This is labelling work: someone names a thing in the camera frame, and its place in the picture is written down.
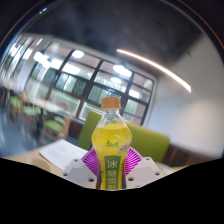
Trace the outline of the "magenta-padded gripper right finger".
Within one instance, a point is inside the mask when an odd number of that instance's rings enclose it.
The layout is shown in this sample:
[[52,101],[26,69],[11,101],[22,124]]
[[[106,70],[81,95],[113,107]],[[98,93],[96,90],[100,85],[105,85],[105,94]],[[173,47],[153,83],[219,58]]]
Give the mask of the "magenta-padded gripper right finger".
[[143,187],[163,177],[162,172],[151,157],[143,157],[134,148],[127,152],[124,164],[127,189]]

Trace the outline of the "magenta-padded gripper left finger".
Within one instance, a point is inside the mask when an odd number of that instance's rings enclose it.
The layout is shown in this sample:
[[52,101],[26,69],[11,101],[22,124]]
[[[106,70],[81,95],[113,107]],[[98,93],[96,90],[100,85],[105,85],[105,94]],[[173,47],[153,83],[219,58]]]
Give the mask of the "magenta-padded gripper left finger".
[[97,189],[100,167],[96,152],[91,149],[81,159],[75,158],[61,177],[84,188]]

